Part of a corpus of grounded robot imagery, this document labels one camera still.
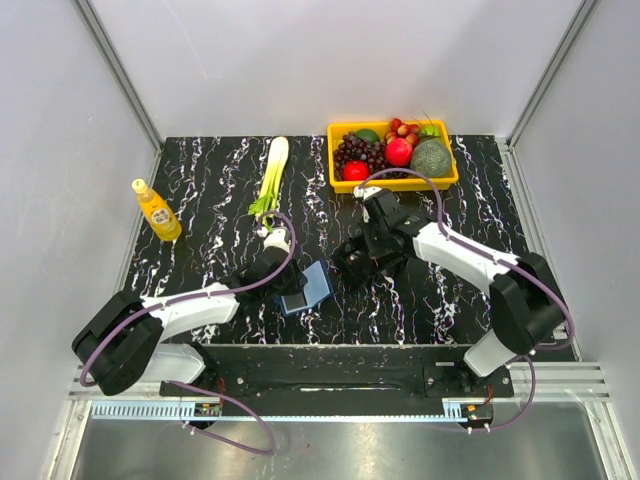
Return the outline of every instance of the yellow bottle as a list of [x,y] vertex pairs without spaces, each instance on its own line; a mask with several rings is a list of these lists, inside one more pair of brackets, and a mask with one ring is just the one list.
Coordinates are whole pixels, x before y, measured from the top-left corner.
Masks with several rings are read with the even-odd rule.
[[171,242],[178,238],[182,227],[167,202],[141,178],[134,180],[131,186],[138,196],[142,213],[160,240]]

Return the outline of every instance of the reflective metal surface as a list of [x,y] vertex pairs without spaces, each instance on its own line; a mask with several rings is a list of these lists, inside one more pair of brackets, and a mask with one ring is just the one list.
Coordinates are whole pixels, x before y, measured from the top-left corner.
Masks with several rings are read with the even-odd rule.
[[[516,412],[511,404],[496,408],[502,421]],[[471,437],[407,423],[278,423],[272,427],[278,453],[262,458],[190,436],[177,422],[90,420],[74,478],[606,478],[587,416],[575,404],[535,404],[514,428]],[[212,430],[266,446],[259,427],[251,423],[220,423]]]

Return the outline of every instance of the bottle label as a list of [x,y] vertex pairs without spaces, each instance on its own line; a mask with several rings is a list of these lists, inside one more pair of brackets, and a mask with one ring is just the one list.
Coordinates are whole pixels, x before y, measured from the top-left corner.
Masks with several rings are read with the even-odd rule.
[[171,220],[171,215],[169,214],[169,210],[166,208],[161,208],[151,214],[151,221],[156,225],[169,223],[169,220]]

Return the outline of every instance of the black marble table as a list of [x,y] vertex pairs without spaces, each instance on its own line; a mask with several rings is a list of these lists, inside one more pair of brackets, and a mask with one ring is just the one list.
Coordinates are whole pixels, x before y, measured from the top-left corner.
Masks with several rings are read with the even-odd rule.
[[[126,287],[141,295],[170,295],[204,287],[251,261],[261,239],[247,208],[257,198],[271,137],[167,139],[154,188],[174,208],[185,233],[161,242],[145,223]],[[280,211],[296,227],[302,268],[331,253],[356,231],[361,214],[351,195],[329,185],[323,136],[289,137]],[[460,181],[443,192],[445,220],[490,247],[526,251],[498,147],[489,136],[452,136]],[[432,192],[399,194],[410,211],[434,213]],[[223,325],[182,340],[252,344],[474,343],[490,328],[488,298],[437,265],[411,261],[397,278],[356,293],[338,286],[319,308],[284,318],[256,305]]]

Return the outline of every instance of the yellow tray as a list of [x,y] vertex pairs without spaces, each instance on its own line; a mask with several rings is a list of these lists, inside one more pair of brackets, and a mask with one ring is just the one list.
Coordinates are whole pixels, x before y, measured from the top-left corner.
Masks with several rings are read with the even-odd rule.
[[[458,181],[458,167],[456,166],[456,159],[453,156],[451,150],[451,144],[449,142],[449,134],[447,133],[447,127],[444,122],[440,120],[420,121],[422,125],[432,124],[434,127],[440,129],[440,140],[449,149],[451,154],[451,170],[444,177],[432,178],[433,183],[438,187],[438,190],[447,190],[451,185]],[[407,125],[417,125],[417,122],[407,122]],[[336,193],[352,193],[353,189],[362,182],[339,182],[336,180],[333,174],[333,151],[338,148],[338,145],[342,143],[343,135],[348,134],[350,131],[358,131],[362,128],[370,128],[383,139],[387,132],[390,130],[388,122],[369,122],[369,123],[332,123],[327,127],[328,147],[329,147],[329,183],[333,187]],[[402,192],[408,190],[431,190],[431,187],[424,181],[417,177],[410,176],[408,178],[398,178],[395,180],[371,180],[367,185],[372,187],[388,188],[394,192]]]

